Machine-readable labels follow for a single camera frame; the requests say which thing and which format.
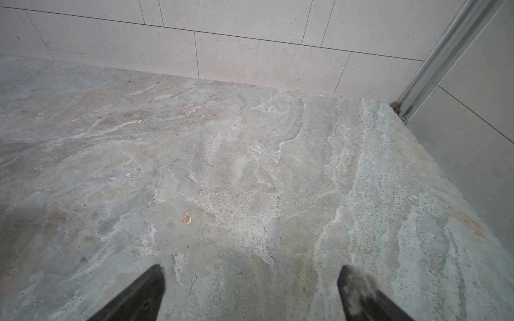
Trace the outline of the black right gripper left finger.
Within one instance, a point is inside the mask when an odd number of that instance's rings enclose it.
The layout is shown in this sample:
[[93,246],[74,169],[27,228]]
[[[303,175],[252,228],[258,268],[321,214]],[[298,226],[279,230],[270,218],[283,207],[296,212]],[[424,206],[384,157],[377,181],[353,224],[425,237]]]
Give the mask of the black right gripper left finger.
[[165,290],[164,267],[154,264],[88,321],[156,320]]

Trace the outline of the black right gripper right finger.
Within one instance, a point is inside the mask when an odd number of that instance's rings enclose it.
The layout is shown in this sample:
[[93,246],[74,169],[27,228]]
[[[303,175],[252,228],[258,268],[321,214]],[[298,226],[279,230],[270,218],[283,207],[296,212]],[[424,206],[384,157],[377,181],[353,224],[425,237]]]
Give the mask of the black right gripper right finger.
[[379,289],[371,274],[357,266],[342,267],[337,288],[348,321],[414,321]]

